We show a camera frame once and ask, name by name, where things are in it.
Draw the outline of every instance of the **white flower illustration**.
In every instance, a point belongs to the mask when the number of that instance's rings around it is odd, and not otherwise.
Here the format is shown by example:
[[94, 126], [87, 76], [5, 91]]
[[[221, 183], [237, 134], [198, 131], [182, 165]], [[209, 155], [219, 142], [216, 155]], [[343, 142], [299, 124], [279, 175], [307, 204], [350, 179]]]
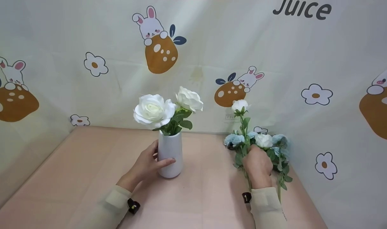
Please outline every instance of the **white flower illustration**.
[[77, 114], [73, 114], [70, 116], [70, 123], [72, 123], [73, 126], [88, 126], [88, 125], [90, 125], [89, 117], [78, 116]]
[[309, 88], [302, 90], [301, 96], [305, 99], [305, 103], [313, 105], [319, 103], [320, 105], [327, 105], [330, 103], [329, 98], [332, 97], [333, 92], [328, 89], [322, 89], [318, 84], [311, 84]]
[[91, 52], [86, 52], [86, 59], [83, 64], [95, 77], [100, 76], [100, 74], [106, 74], [109, 71], [106, 61], [101, 56], [95, 56]]
[[315, 169], [318, 173], [323, 173], [328, 180], [333, 180], [333, 174], [337, 174], [337, 167], [332, 162], [333, 155], [330, 152], [318, 154], [316, 157]]
[[268, 129], [264, 129], [264, 128], [261, 128], [259, 126], [256, 126], [256, 127], [254, 127], [254, 132], [264, 135], [264, 134], [268, 133]]

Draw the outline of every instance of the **ceramic vase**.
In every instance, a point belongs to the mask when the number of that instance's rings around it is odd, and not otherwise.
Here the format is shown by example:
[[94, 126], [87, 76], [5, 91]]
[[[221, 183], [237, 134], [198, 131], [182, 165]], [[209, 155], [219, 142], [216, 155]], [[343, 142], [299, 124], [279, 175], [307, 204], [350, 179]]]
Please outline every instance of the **ceramic vase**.
[[160, 169], [159, 173], [165, 178], [174, 178], [182, 172], [182, 133], [173, 136], [164, 136], [160, 131], [158, 138], [158, 161], [166, 158], [175, 158], [176, 162]]

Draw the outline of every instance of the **human hand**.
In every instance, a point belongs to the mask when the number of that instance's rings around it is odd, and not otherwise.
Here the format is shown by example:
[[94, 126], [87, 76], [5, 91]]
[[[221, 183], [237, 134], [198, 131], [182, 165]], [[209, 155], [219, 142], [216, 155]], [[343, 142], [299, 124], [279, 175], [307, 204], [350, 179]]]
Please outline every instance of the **human hand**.
[[141, 152], [132, 168], [120, 178], [117, 185], [133, 192], [135, 187], [151, 174], [176, 162], [174, 158], [156, 161], [158, 158], [157, 151], [158, 140], [155, 140], [147, 149]]
[[243, 158], [244, 169], [248, 173], [253, 189], [272, 187], [269, 177], [272, 171], [272, 162], [267, 153], [257, 145], [252, 145], [248, 154]]

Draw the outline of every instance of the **beige sleeve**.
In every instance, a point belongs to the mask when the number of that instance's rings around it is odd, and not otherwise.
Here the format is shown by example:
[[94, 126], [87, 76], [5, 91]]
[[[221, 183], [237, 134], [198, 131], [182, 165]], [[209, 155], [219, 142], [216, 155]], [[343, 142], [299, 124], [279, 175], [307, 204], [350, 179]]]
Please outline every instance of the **beige sleeve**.
[[114, 186], [110, 194], [94, 206], [76, 229], [116, 229], [128, 211], [127, 200], [130, 197], [128, 190]]
[[256, 229], [287, 228], [287, 221], [274, 187], [253, 189], [250, 205]]

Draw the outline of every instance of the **table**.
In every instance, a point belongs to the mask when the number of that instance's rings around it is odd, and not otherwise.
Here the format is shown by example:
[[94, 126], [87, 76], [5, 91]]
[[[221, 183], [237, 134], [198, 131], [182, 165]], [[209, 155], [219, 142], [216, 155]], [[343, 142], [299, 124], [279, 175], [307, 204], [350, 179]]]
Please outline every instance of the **table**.
[[[157, 138], [149, 130], [77, 127], [0, 210], [0, 229], [72, 229], [104, 199], [139, 153]], [[243, 174], [222, 135], [182, 134], [183, 171], [153, 177], [133, 199], [141, 203], [120, 229], [253, 229]], [[291, 229], [327, 228], [292, 171], [282, 192]]]

